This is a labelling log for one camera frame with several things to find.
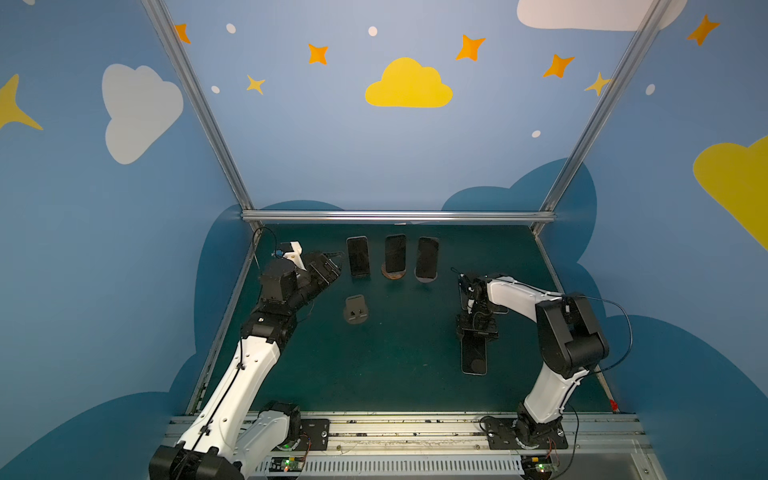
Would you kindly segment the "light blue phone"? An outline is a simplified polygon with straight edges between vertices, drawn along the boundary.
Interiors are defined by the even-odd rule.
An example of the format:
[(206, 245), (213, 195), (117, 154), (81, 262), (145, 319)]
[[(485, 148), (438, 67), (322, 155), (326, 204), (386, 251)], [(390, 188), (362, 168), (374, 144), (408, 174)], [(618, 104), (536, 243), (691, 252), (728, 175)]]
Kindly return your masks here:
[(487, 374), (487, 340), (482, 336), (466, 335), (461, 341), (461, 371), (466, 375)]

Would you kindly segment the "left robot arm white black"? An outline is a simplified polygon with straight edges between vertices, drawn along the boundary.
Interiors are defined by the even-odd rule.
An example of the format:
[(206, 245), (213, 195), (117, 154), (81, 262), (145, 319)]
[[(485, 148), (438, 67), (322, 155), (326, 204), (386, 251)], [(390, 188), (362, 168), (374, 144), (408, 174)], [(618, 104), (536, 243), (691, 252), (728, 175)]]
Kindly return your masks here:
[(298, 326), (298, 312), (340, 274), (329, 254), (304, 253), (297, 242), (282, 245), (261, 274), (259, 301), (241, 327), (226, 372), (179, 440), (157, 448), (150, 478), (246, 479), (275, 448), (299, 442), (301, 413), (295, 404), (273, 401), (250, 427), (243, 423)]

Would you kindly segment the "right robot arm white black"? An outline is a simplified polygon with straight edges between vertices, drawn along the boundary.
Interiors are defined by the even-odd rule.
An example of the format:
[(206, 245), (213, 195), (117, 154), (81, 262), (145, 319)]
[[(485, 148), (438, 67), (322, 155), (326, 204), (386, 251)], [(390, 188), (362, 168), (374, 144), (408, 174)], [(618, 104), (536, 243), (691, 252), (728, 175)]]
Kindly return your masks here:
[(487, 344), (498, 337), (496, 314), (512, 311), (535, 323), (542, 368), (518, 407), (511, 431), (527, 449), (558, 442), (568, 400), (609, 355), (589, 300), (542, 290), (510, 276), (460, 273), (458, 287), (461, 311), (456, 328), (464, 374), (487, 373)]

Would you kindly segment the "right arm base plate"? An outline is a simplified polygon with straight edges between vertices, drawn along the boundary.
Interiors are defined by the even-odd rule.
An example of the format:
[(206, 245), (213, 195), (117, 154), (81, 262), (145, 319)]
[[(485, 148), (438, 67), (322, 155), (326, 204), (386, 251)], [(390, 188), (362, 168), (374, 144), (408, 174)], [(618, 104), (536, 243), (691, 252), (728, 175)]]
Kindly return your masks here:
[(479, 420), (479, 427), (491, 450), (560, 450), (568, 447), (561, 417), (548, 423), (536, 423), (528, 417), (484, 416)]

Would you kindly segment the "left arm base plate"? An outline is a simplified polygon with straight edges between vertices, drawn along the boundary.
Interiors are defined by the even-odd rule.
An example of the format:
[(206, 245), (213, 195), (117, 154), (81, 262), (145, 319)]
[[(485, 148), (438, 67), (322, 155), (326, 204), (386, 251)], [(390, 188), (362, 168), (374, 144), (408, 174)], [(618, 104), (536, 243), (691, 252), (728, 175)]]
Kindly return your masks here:
[(329, 419), (302, 419), (300, 424), (289, 425), (287, 438), (274, 451), (325, 451), (328, 447)]

